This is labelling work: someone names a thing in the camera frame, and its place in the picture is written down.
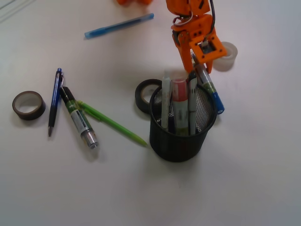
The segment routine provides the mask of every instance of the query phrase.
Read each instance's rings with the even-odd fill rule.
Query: blue marker
[[[216,89],[214,87],[213,82],[211,81],[211,78],[209,76],[209,73],[205,66],[203,64],[200,64],[195,56],[194,53],[191,54],[191,57],[194,61],[194,67],[197,71],[198,80],[200,80],[200,85],[202,85],[212,96],[216,108],[217,108],[217,114],[221,114],[225,111],[224,105],[222,104],[222,101],[220,97],[218,96],[218,93],[216,92]]]
[[[86,32],[85,37],[87,39],[91,39],[91,38],[94,38],[94,37],[99,36],[99,35],[103,35],[103,34],[106,34],[106,33],[109,33],[109,32],[113,32],[113,31],[116,31],[116,30],[120,30],[122,28],[126,28],[126,27],[129,27],[129,26],[141,23],[143,21],[151,20],[153,18],[154,18],[154,14],[150,13],[150,14],[145,15],[145,16],[141,16],[141,17],[137,17],[137,18],[132,19],[132,20],[121,22],[119,24],[114,24],[114,25],[107,26],[107,27],[101,27],[101,28],[98,28],[96,30]]]

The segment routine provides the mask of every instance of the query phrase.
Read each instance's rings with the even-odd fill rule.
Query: wire
[[[205,36],[204,40],[207,39],[207,36],[210,35],[214,29],[215,25],[215,10],[214,10],[214,5],[213,5],[213,0],[210,0],[210,6],[211,6],[211,11],[212,11],[212,24],[210,28],[210,32]]]
[[[185,24],[188,24],[191,20],[192,20],[192,18],[193,18],[193,13],[192,13],[192,10],[191,10],[191,5],[190,5],[190,0],[188,0],[188,4],[189,4],[189,7],[190,7],[190,18],[187,20],[187,21],[185,21],[184,23],[176,23],[176,20],[177,19],[179,19],[179,20],[181,20],[181,17],[180,16],[178,16],[178,17],[176,17],[175,19],[174,19],[174,21],[173,21],[173,24],[174,24],[174,26],[183,26],[183,25],[185,25]]]
[[[3,9],[5,6],[8,6],[10,3],[13,3],[15,0],[11,0],[10,2],[4,4],[3,6],[0,7],[0,10]]]

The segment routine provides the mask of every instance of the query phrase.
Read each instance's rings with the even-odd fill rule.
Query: black mesh pen holder
[[[161,127],[161,87],[157,88],[150,98],[150,145],[164,160],[182,162],[194,157],[200,151],[207,132],[215,122],[217,110],[211,96],[199,85],[196,93],[196,134],[192,136],[175,134],[172,101],[169,107],[168,131]]]

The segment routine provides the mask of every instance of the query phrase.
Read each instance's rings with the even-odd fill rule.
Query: white marker
[[[196,116],[197,116],[197,76],[195,71],[190,72],[188,76],[188,97],[189,97],[189,125],[190,125],[190,135],[196,134]]]
[[[168,130],[168,116],[169,116],[169,100],[170,100],[170,78],[166,73],[162,79],[162,113],[161,126]]]

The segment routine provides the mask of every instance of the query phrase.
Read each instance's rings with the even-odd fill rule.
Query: robotic arm
[[[166,0],[168,10],[178,15],[173,21],[173,39],[179,50],[185,70],[193,70],[191,52],[194,52],[200,64],[206,64],[211,73],[213,60],[226,56],[227,51],[218,39],[214,23],[215,11],[213,0]]]

